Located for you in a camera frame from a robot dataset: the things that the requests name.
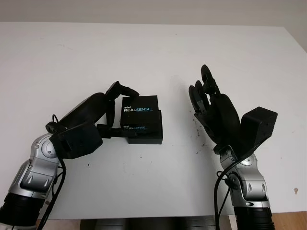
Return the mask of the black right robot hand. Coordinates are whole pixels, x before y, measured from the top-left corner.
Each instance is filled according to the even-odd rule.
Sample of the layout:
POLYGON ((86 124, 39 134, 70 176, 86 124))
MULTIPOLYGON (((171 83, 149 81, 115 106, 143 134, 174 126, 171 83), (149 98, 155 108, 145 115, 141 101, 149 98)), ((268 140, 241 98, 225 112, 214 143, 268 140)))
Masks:
POLYGON ((240 120, 230 98, 220 92, 207 65, 201 67, 202 80, 189 86, 195 117, 218 148, 239 145, 240 120))

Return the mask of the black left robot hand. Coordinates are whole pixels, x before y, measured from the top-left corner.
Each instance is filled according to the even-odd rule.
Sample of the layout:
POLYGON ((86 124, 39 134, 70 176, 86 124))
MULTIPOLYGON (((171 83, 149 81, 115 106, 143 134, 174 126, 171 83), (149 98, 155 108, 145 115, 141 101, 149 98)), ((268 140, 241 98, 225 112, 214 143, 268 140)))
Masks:
POLYGON ((55 134, 81 124, 96 123, 102 116, 106 116, 106 126, 111 128, 115 119, 115 99, 120 95, 135 98, 139 93, 123 86, 119 81, 114 82, 106 93, 98 92, 73 108, 61 120, 54 119, 46 124, 48 133, 55 134))

